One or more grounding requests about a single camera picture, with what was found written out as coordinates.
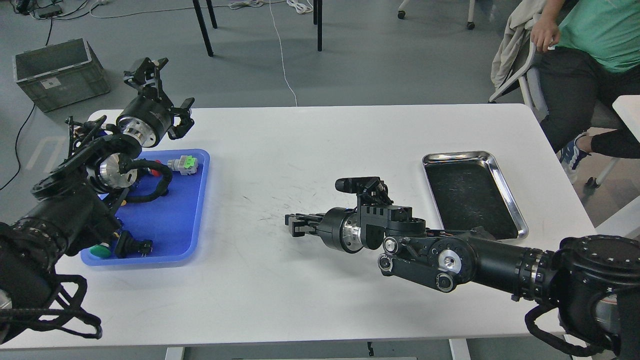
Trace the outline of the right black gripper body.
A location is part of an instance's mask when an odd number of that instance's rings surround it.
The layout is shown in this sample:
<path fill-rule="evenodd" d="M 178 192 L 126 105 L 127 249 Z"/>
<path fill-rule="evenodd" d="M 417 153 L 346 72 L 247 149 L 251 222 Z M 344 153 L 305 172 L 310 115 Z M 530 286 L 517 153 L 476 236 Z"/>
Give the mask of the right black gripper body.
<path fill-rule="evenodd" d="M 413 217 L 409 206 L 393 205 L 387 186 L 379 177 L 339 178 L 337 191 L 355 194 L 355 208 L 334 207 L 315 226 L 325 246 L 354 254 L 362 248 L 378 249 L 387 236 L 419 237 L 426 222 Z"/>

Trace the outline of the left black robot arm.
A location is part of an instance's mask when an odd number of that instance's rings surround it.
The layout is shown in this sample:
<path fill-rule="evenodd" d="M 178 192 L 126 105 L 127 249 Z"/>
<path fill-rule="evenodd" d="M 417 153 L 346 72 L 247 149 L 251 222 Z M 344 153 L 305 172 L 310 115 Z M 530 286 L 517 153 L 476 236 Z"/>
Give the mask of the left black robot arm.
<path fill-rule="evenodd" d="M 101 320 L 82 308 L 87 280 L 55 270 L 62 256 L 116 240 L 117 255 L 147 254 L 149 240 L 122 229 L 116 212 L 123 202 L 151 202 L 168 192 L 173 171 L 140 158 L 167 135 L 184 137 L 194 125 L 194 98 L 176 106 L 163 91 L 160 71 L 167 58 L 139 62 L 124 82 L 137 96 L 116 119 L 84 123 L 67 119 L 68 157 L 32 187 L 38 204 L 14 224 L 1 224 L 1 342 L 25 330 L 60 330 L 83 338 L 102 337 Z"/>

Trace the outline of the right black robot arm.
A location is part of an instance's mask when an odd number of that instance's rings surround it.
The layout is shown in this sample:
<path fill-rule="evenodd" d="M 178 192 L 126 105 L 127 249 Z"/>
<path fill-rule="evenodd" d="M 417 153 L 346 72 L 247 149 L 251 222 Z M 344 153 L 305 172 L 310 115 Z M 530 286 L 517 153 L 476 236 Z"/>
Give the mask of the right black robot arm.
<path fill-rule="evenodd" d="M 440 292 L 474 282 L 512 300 L 535 301 L 525 315 L 529 333 L 562 353 L 590 357 L 604 350 L 639 358 L 639 242 L 619 235 L 567 237 L 556 251 L 492 239 L 484 230 L 426 226 L 409 206 L 397 206 L 379 177 L 339 178 L 355 208 L 285 215 L 293 237 L 318 236 L 325 246 L 354 254 L 383 248 L 377 264 Z"/>

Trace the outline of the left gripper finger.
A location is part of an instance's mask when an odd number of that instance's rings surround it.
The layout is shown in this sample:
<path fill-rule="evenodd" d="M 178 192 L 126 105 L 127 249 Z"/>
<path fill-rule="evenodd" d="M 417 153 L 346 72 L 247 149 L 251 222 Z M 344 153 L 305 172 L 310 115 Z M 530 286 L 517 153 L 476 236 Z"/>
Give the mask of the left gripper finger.
<path fill-rule="evenodd" d="M 138 96 L 156 103 L 167 100 L 163 91 L 160 71 L 169 63 L 167 57 L 151 60 L 148 57 L 139 59 L 134 63 L 132 70 L 124 71 L 123 81 L 126 85 L 137 91 Z"/>
<path fill-rule="evenodd" d="M 173 118 L 179 118 L 179 124 L 171 125 L 167 130 L 169 139 L 171 139 L 172 141 L 176 141 L 185 137 L 185 135 L 187 135 L 190 129 L 192 129 L 192 127 L 194 126 L 195 122 L 191 117 L 191 107 L 192 105 L 194 105 L 194 102 L 195 98 L 186 98 L 181 106 L 176 107 L 172 105 L 172 107 L 170 107 L 170 109 L 168 110 Z"/>

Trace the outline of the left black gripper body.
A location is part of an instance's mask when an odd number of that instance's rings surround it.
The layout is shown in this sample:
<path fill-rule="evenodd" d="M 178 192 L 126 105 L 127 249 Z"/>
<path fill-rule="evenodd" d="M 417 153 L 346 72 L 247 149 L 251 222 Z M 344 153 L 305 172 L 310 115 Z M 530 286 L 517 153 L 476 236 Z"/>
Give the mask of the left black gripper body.
<path fill-rule="evenodd" d="M 116 127 L 124 135 L 137 139 L 142 148 L 152 148 L 167 134 L 173 119 L 161 104 L 138 95 L 119 114 Z"/>

